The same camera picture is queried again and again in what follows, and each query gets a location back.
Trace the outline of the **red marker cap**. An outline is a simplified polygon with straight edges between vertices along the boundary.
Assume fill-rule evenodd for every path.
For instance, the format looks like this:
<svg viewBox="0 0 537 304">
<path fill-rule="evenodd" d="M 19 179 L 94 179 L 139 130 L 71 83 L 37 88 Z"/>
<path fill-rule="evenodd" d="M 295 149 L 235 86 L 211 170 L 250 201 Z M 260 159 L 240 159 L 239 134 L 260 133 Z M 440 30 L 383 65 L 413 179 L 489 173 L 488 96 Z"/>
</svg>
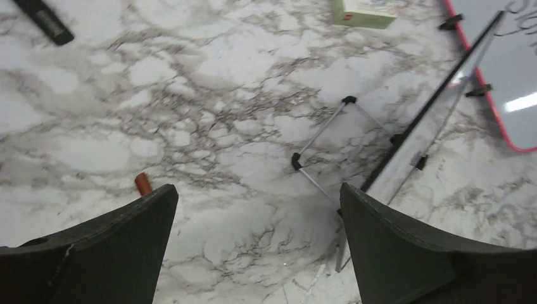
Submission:
<svg viewBox="0 0 537 304">
<path fill-rule="evenodd" d="M 134 183 L 141 196 L 145 196 L 153 191 L 153 188 L 148 180 L 148 177 L 144 172 L 138 174 L 135 177 Z"/>
</svg>

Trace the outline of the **black framed small whiteboard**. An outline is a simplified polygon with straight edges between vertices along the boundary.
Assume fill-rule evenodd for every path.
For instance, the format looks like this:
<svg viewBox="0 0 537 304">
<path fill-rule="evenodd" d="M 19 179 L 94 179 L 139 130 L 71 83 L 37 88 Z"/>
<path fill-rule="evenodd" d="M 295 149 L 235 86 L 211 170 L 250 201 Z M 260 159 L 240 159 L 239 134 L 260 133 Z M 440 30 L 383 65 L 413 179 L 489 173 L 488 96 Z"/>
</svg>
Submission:
<svg viewBox="0 0 537 304">
<path fill-rule="evenodd" d="M 342 218 L 340 203 L 303 168 L 300 164 L 300 158 L 302 153 L 313 144 L 314 140 L 328 128 L 332 121 L 347 105 L 354 105 L 362 116 L 371 119 L 378 127 L 391 136 L 390 149 L 359 189 L 373 198 L 380 198 L 381 202 L 390 203 L 409 178 L 410 174 L 415 169 L 422 170 L 424 168 L 429 157 L 429 148 L 434 144 L 442 130 L 445 128 L 445 125 L 458 102 L 464 95 L 465 88 L 471 82 L 472 73 L 483 60 L 483 57 L 493 42 L 495 34 L 500 28 L 505 15 L 506 11 L 500 10 L 487 23 L 478 37 L 475 38 L 471 47 L 465 50 L 459 61 L 453 66 L 449 74 L 428 99 L 427 103 L 421 108 L 402 133 L 396 134 L 390 132 L 365 108 L 358 104 L 356 97 L 347 96 L 341 100 L 337 110 L 330 116 L 324 125 L 321 126 L 305 146 L 298 153 L 293 153 L 291 157 L 292 167 L 295 171 L 302 173 L 324 194 L 325 197 L 328 198 L 328 200 L 335 206 L 339 217 Z M 346 245 L 348 243 L 343 228 L 343 220 L 341 219 L 340 221 L 342 224 L 341 228 L 338 230 L 337 247 L 335 250 L 330 249 L 325 255 L 323 264 L 319 268 L 319 272 L 325 269 L 333 253 L 335 253 L 336 257 L 335 271 L 337 273 L 340 273 L 350 261 L 350 257 L 346 260 L 344 259 Z"/>
</svg>

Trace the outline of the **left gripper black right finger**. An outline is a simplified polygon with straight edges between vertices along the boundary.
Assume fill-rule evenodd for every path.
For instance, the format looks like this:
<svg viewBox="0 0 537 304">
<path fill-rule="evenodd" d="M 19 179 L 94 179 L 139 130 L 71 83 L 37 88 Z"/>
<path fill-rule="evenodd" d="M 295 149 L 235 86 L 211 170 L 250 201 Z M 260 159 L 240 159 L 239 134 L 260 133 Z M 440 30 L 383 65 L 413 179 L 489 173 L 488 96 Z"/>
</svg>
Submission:
<svg viewBox="0 0 537 304">
<path fill-rule="evenodd" d="M 363 303 L 536 302 L 536 250 L 454 235 L 346 183 L 340 203 Z"/>
</svg>

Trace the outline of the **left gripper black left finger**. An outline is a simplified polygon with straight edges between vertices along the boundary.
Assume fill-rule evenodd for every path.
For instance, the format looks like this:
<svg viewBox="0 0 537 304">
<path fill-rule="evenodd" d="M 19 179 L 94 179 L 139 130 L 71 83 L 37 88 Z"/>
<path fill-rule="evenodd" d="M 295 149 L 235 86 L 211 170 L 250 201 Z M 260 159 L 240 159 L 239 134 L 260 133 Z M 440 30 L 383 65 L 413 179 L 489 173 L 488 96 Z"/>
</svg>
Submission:
<svg viewBox="0 0 537 304">
<path fill-rule="evenodd" d="M 178 203 L 171 184 L 116 210 L 1 248 L 2 303 L 151 303 Z"/>
</svg>

